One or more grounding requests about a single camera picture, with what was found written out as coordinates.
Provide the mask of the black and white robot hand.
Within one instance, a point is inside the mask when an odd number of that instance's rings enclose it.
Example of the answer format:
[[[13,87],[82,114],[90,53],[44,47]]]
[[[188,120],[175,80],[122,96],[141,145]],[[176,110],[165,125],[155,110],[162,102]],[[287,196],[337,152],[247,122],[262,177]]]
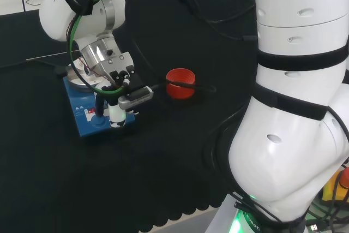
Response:
[[[105,107],[109,112],[109,124],[111,128],[119,128],[125,125],[126,111],[121,109],[118,100],[125,94],[124,88],[115,89],[112,86],[100,86],[100,91],[95,95],[95,115],[104,117]]]

